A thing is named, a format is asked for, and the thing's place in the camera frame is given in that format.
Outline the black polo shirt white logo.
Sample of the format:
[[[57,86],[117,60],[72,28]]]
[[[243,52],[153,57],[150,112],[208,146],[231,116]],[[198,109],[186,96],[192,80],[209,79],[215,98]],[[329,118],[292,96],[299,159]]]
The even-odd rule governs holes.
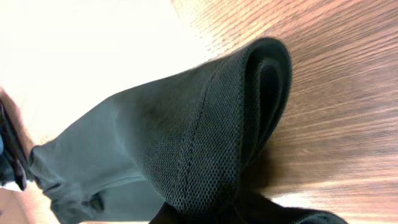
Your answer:
[[[289,97],[285,45],[258,39],[218,60],[117,93],[34,147],[29,171],[60,223],[341,223],[240,188]]]

